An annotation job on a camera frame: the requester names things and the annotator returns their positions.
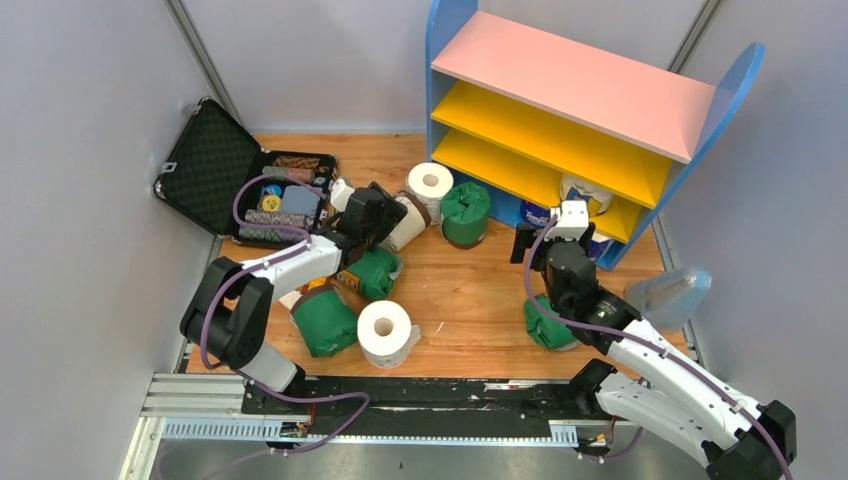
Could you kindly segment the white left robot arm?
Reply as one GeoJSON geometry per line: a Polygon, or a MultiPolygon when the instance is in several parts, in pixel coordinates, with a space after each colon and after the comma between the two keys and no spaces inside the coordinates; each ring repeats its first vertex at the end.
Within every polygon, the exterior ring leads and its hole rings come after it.
{"type": "Polygon", "coordinates": [[[296,379],[301,368],[265,339],[272,304],[359,261],[408,213],[377,183],[355,188],[342,200],[340,212],[316,232],[296,230],[298,241],[288,248],[247,262],[214,260],[180,321],[180,333],[200,348],[203,360],[214,358],[265,387],[283,413],[298,411],[307,389],[296,379]]]}

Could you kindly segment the cream roll brown band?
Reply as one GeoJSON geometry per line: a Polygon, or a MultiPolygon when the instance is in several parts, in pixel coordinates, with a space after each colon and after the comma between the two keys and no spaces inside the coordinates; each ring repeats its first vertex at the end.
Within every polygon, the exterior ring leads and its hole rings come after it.
{"type": "Polygon", "coordinates": [[[582,200],[590,217],[606,213],[613,200],[608,190],[572,175],[562,176],[560,196],[563,200],[582,200]]]}

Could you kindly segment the blue Tempo tissue pack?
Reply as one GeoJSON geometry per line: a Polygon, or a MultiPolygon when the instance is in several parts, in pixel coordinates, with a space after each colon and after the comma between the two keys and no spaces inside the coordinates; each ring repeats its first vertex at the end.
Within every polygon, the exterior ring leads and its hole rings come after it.
{"type": "Polygon", "coordinates": [[[550,221],[550,209],[522,200],[519,205],[519,217],[524,223],[543,227],[550,221]]]}

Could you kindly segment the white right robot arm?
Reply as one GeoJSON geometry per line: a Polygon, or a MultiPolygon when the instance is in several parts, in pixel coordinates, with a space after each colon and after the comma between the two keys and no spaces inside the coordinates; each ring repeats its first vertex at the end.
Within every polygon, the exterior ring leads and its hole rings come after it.
{"type": "Polygon", "coordinates": [[[763,403],[719,380],[671,345],[640,312],[600,285],[589,258],[593,223],[580,237],[521,223],[510,261],[541,274],[541,312],[603,355],[572,380],[571,403],[584,417],[622,417],[698,462],[711,479],[789,479],[797,456],[794,412],[763,403]],[[629,380],[615,365],[642,381],[629,380]]]}

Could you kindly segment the cream roll blue picture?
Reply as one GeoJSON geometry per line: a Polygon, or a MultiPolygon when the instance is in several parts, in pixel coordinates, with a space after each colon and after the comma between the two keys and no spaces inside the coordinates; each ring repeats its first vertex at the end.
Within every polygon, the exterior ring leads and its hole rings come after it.
{"type": "Polygon", "coordinates": [[[399,191],[394,199],[406,207],[407,213],[380,246],[397,253],[424,232],[430,225],[431,215],[427,207],[409,191],[399,191]]]}

